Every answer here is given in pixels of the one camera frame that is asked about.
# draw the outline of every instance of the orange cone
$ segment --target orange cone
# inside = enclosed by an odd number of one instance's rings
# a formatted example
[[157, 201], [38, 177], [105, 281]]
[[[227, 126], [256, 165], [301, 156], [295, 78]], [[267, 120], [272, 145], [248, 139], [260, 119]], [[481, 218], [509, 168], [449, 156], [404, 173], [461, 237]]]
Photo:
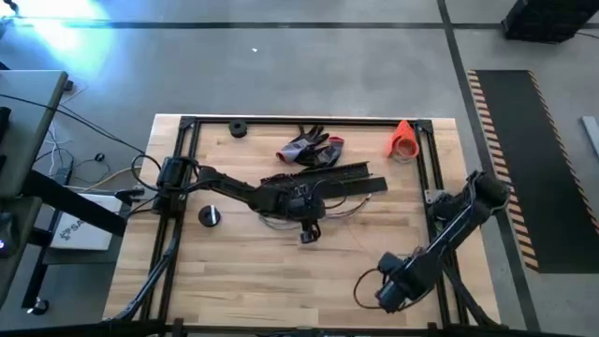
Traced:
[[401, 121], [387, 143], [385, 155], [391, 157], [396, 154], [401, 158], [411, 159], [416, 158], [419, 153], [414, 129], [407, 121]]

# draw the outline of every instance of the rubber mat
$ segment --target rubber mat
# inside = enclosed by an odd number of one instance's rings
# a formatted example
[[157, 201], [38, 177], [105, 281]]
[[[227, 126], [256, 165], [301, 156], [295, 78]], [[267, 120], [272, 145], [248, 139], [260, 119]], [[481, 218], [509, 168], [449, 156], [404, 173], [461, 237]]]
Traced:
[[599, 223], [529, 71], [469, 70], [495, 175], [524, 264], [541, 273], [599, 272]]

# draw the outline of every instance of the black glove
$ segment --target black glove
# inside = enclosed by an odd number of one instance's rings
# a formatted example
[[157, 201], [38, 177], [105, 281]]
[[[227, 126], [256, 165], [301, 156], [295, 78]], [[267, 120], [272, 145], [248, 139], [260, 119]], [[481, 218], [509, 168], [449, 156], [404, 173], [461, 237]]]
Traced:
[[296, 158], [296, 163], [307, 166], [309, 169], [330, 168], [337, 163], [343, 149], [343, 139], [329, 138], [329, 146], [319, 149], [306, 149]]
[[306, 150], [314, 149], [318, 144], [329, 138], [329, 134], [322, 134], [324, 127], [315, 125], [308, 133], [305, 133], [303, 125], [299, 126], [299, 136], [289, 141], [289, 143], [277, 153], [277, 157], [287, 164], [293, 163], [296, 158]]

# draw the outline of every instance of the wooden tabletop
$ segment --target wooden tabletop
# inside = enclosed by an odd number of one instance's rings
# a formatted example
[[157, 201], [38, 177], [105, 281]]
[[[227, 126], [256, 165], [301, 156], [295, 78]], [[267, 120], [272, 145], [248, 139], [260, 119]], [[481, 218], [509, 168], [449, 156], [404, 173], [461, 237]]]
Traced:
[[[172, 154], [180, 118], [156, 115], [148, 155], [162, 162]], [[433, 119], [432, 123], [446, 189], [456, 193], [465, 183], [466, 171], [455, 121]], [[383, 253], [408, 255], [428, 242], [416, 163], [400, 164], [383, 156], [392, 131], [392, 127], [381, 126], [326, 126], [326, 132], [345, 139], [338, 165], [369, 161], [370, 172], [384, 176], [389, 189], [374, 195], [352, 217], [321, 221], [323, 233], [316, 243], [298, 243], [298, 229], [265, 226], [256, 213], [231, 198], [211, 191], [190, 195], [168, 320], [181, 317], [186, 325], [274, 328], [391, 329], [439, 323], [439, 305], [433, 293], [394, 315], [361, 309], [352, 296], [358, 277], [375, 268]], [[297, 132], [293, 125], [250, 125], [245, 138], [234, 139], [227, 125], [204, 124], [197, 160], [259, 185], [260, 178], [301, 169], [283, 164], [274, 155]], [[146, 182], [155, 182], [157, 173], [153, 164], [143, 163], [141, 178]], [[349, 198], [338, 211], [356, 206], [363, 198]], [[210, 204], [221, 212], [222, 221], [206, 228], [197, 220], [197, 213]], [[145, 281], [157, 223], [158, 217], [147, 213], [129, 221], [105, 317], [123, 310]], [[464, 283], [489, 316], [498, 321], [479, 230], [460, 247], [458, 259]], [[358, 291], [361, 301], [374, 305], [373, 294], [380, 285], [380, 274], [366, 277]], [[159, 283], [153, 316], [157, 315], [161, 289]], [[457, 319], [453, 298], [449, 306], [452, 318]]]

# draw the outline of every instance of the concrete floor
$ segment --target concrete floor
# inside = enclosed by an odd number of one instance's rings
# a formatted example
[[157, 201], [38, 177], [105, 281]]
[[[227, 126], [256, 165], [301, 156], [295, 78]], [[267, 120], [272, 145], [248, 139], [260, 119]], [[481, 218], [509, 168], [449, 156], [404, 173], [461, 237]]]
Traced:
[[[86, 0], [55, 1], [28, 15], [148, 22], [441, 23], [435, 0]], [[513, 0], [446, 0], [452, 22], [498, 22]], [[599, 34], [599, 30], [589, 33]], [[563, 142], [595, 210], [599, 160], [579, 117], [599, 116], [599, 40], [561, 45], [505, 41], [495, 30], [455, 30], [466, 69], [530, 69], [539, 79]], [[138, 147], [156, 113], [243, 113], [452, 117], [468, 169], [480, 167], [446, 32], [435, 29], [64, 29], [13, 27], [0, 61], [14, 69], [64, 69], [82, 89], [66, 105]], [[79, 160], [102, 152], [113, 170], [133, 153], [57, 116], [59, 140]], [[39, 163], [47, 169], [49, 162]], [[92, 180], [100, 167], [79, 169]], [[131, 186], [122, 178], [107, 188]], [[497, 224], [484, 239], [505, 324], [524, 328]], [[46, 315], [20, 309], [36, 248], [28, 248], [0, 327], [18, 329], [96, 322], [113, 265], [52, 267], [42, 289]], [[599, 275], [526, 271], [542, 330], [593, 336], [599, 330]]]

